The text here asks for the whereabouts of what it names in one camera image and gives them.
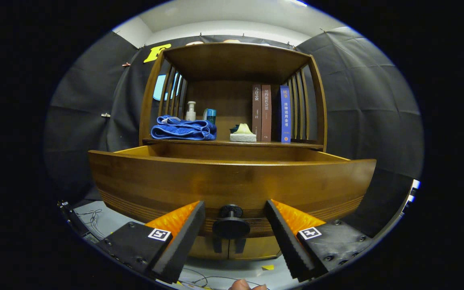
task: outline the shelf board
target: shelf board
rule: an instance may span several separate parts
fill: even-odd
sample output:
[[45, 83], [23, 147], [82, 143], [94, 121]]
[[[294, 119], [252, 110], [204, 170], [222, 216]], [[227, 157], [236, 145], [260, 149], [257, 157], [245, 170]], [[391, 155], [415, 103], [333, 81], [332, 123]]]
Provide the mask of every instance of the shelf board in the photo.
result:
[[311, 60], [293, 50], [248, 43], [193, 44], [168, 48], [163, 54], [188, 81], [282, 84]]
[[323, 145], [312, 144], [312, 143], [282, 143], [282, 142], [230, 142], [225, 140], [214, 140], [214, 141], [193, 141], [193, 140], [169, 140], [169, 139], [143, 139], [143, 145], [150, 144], [192, 144], [192, 145], [214, 145], [214, 146], [245, 146], [245, 147], [292, 147], [292, 148], [308, 148], [308, 149], [322, 149]]

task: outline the hand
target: hand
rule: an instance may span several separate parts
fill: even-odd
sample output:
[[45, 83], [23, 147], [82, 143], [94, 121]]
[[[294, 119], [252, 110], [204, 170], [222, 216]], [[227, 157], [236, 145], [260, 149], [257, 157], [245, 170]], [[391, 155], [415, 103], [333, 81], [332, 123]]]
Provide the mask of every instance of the hand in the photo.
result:
[[250, 288], [245, 279], [240, 279], [234, 282], [234, 284], [232, 284], [232, 287], [230, 287], [228, 290], [266, 290], [266, 284]]

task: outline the brown book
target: brown book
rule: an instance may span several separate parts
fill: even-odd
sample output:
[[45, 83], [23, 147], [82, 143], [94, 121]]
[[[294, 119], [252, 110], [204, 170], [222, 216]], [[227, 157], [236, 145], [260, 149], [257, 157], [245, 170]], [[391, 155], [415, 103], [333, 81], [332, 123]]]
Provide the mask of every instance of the brown book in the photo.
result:
[[263, 94], [262, 116], [263, 121], [261, 124], [261, 141], [271, 141], [271, 86], [261, 86]]
[[252, 133], [256, 134], [258, 142], [261, 140], [262, 110], [261, 85], [254, 85], [252, 88]]

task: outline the table surface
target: table surface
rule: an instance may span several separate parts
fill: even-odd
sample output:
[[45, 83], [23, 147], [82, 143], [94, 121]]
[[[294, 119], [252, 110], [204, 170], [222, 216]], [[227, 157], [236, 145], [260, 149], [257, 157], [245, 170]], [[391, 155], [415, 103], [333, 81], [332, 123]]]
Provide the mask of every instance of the table surface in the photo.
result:
[[[102, 201], [80, 206], [75, 212], [88, 213], [101, 209], [96, 216], [95, 223], [87, 224], [87, 228], [99, 239], [110, 235], [113, 231], [119, 229], [127, 222], [138, 222], [121, 213], [118, 213], [105, 206]], [[91, 214], [81, 216], [83, 222], [89, 222]], [[265, 270], [263, 266], [273, 266], [273, 270]], [[172, 288], [179, 290], [203, 289], [201, 286], [212, 288], [213, 290], [228, 290], [232, 283], [237, 279], [246, 279], [250, 287], [253, 288], [258, 284], [266, 284], [270, 290], [282, 290], [292, 288], [303, 283], [298, 283], [297, 279], [292, 279], [289, 270], [281, 255], [276, 259], [264, 259], [256, 261], [247, 260], [210, 260], [197, 259], [188, 257], [184, 269], [180, 274], [180, 284], [169, 284]]]

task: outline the blue book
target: blue book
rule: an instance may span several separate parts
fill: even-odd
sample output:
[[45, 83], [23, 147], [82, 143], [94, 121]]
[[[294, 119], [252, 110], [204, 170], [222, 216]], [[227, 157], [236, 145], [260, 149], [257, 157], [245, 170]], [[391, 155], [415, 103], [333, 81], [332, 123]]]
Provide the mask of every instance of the blue book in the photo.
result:
[[289, 86], [280, 86], [280, 141], [291, 142], [291, 96]]

